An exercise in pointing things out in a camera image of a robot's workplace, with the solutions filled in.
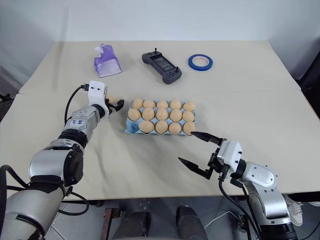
white wall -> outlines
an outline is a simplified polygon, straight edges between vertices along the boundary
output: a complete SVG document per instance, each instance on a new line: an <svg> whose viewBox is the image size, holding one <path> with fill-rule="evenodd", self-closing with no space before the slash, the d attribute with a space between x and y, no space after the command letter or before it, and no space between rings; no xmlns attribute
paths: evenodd
<svg viewBox="0 0 320 240"><path fill-rule="evenodd" d="M320 0L0 0L0 65L22 85L53 41L268 39L299 79L320 50L319 10Z"/></svg>

black cable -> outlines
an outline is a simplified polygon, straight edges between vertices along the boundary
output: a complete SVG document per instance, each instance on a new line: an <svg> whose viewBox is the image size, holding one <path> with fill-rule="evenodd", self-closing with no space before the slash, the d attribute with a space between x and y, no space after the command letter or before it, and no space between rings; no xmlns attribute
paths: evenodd
<svg viewBox="0 0 320 240"><path fill-rule="evenodd" d="M255 234L257 235L258 239L262 240L262 238L260 237L260 233L259 231L257 230L256 228L256 225L254 224L254 222L252 221L251 217L249 216L249 214L247 213L247 211L241 206L239 205L238 203L236 203L224 190L224 188L222 187L222 183L223 183L223 180L222 179L219 179L219 189L221 191L221 193L223 194L223 196L228 199L231 203L233 203L234 205L236 205L243 213L244 215L248 218L250 224L252 225L252 228L255 232Z"/></svg>
<svg viewBox="0 0 320 240"><path fill-rule="evenodd" d="M248 237L248 240L252 240L252 239L251 239L251 233L250 233L250 226L249 226L249 224L248 224L248 229L247 229L247 231L246 231L246 235L247 235L247 237Z"/></svg>
<svg viewBox="0 0 320 240"><path fill-rule="evenodd" d="M6 205L7 205L7 175L8 172L19 184L27 188L28 185L16 174L16 172L9 166L3 165L0 167L0 236L4 226Z"/></svg>
<svg viewBox="0 0 320 240"><path fill-rule="evenodd" d="M318 224L315 226L315 228L313 229L313 231L312 231L307 237L302 238L301 240L306 240L306 239L310 238L311 235L315 233L315 231L317 230L317 228L319 227L319 225L320 225L320 221L319 221Z"/></svg>
<svg viewBox="0 0 320 240"><path fill-rule="evenodd" d="M75 193L75 192L70 192L69 194L74 195L74 196L80 198L81 200L83 200L84 203L86 204L85 210L83 210L81 212L68 212L68 211L62 211L62 210L59 209L58 212L61 213L61 214L64 214L64 215L68 215L68 216L79 216L79 215L85 214L89 209L88 200L85 199L83 196Z"/></svg>
<svg viewBox="0 0 320 240"><path fill-rule="evenodd" d="M250 209L250 212L251 212L251 215L252 215L252 217L253 217L254 224L255 224L255 226L256 226L256 228L257 228L257 230L258 230L258 232L259 232L259 234L260 234L260 236L261 236L261 231L260 231L260 227L259 227L258 221L257 221L257 219L256 219L254 210L252 209L252 206L251 206L250 201L249 201L249 196L248 196L247 191L246 191L246 189L245 189L244 186L242 186L242 191L243 191L243 193L244 193L246 203L248 204L249 209Z"/></svg>
<svg viewBox="0 0 320 240"><path fill-rule="evenodd" d="M79 87L72 93L72 95L70 96L69 101L68 101L68 103L66 104L66 107L65 107L65 112L64 112L64 124L67 123L67 115L68 115L68 110L69 110L69 105L70 105L70 103L71 103L71 100L74 98L74 96L76 95L76 93L77 93L80 89L83 89L84 87L85 87L84 85L79 86Z"/></svg>
<svg viewBox="0 0 320 240"><path fill-rule="evenodd" d="M18 186L10 186L10 185L7 185L6 186L6 189L8 190L13 190L13 191L22 191L22 190L26 190L25 188L22 188L22 187L18 187Z"/></svg>

black boot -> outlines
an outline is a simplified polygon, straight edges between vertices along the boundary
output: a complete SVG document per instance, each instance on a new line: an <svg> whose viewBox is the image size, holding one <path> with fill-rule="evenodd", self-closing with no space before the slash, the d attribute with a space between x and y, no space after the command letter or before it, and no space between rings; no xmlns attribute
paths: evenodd
<svg viewBox="0 0 320 240"><path fill-rule="evenodd" d="M183 240L208 240L199 217L187 205L180 206L176 210L176 225L179 229L179 237Z"/></svg>
<svg viewBox="0 0 320 240"><path fill-rule="evenodd" d="M146 237L150 223L150 213L142 211L130 213L117 228L112 239Z"/></svg>

white sneaker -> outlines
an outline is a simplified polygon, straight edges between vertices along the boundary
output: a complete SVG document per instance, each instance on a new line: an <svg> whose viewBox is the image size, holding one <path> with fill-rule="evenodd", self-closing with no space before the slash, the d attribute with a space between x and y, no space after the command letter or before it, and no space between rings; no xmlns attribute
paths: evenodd
<svg viewBox="0 0 320 240"><path fill-rule="evenodd" d="M296 225L297 227L300 227L303 223L301 209L301 205L303 204L299 201L293 201L287 195L283 195L283 197L286 202L286 206L288 208L292 224Z"/></svg>
<svg viewBox="0 0 320 240"><path fill-rule="evenodd" d="M309 204L316 206L316 207L320 207L320 201L310 201Z"/></svg>

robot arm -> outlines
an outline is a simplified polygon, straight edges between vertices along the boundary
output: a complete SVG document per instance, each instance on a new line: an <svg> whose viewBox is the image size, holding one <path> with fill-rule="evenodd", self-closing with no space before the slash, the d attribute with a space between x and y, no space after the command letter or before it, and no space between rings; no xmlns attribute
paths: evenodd
<svg viewBox="0 0 320 240"><path fill-rule="evenodd" d="M263 240L297 240L292 226L287 204L278 189L278 176L267 165L245 162L238 141L228 141L205 132L191 132L206 142L213 142L219 147L211 155L209 169L201 170L198 165L180 158L180 161L191 171L210 179L213 170L219 173L219 184L226 177L230 183L248 190L252 215L256 217L256 226Z"/></svg>
<svg viewBox="0 0 320 240"><path fill-rule="evenodd" d="M84 149L103 117L124 105L105 102L107 86L91 81L89 105L72 113L58 139L39 151L29 166L30 184L7 199L1 240L41 240L63 198L83 176Z"/></svg>

